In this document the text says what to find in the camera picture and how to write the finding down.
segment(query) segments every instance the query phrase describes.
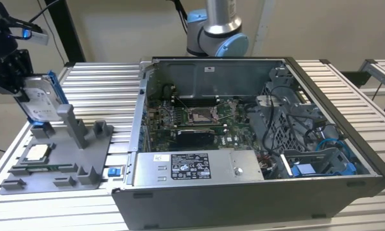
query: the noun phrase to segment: power supply label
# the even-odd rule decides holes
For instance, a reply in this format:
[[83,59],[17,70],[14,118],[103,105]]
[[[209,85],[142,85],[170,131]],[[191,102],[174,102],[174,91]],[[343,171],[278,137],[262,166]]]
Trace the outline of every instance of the power supply label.
[[210,179],[207,153],[171,154],[171,179]]

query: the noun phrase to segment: aluminum extrusion table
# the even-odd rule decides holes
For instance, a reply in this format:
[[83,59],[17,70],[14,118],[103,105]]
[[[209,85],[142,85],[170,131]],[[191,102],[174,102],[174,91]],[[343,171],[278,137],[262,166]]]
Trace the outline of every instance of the aluminum extrusion table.
[[[330,64],[318,60],[298,61],[302,69],[326,94],[353,127],[385,161],[385,112],[351,85]],[[126,164],[127,145],[138,94],[138,64],[77,63],[63,68],[62,89],[74,112],[85,123],[105,120],[114,134],[105,161],[103,179],[98,189],[0,195],[0,230],[87,231],[126,230],[107,189],[119,183],[106,176],[109,167]],[[0,183],[31,138],[25,124],[2,159]],[[225,231],[374,231],[385,230],[385,190],[371,198],[355,200],[331,219],[210,228]]]

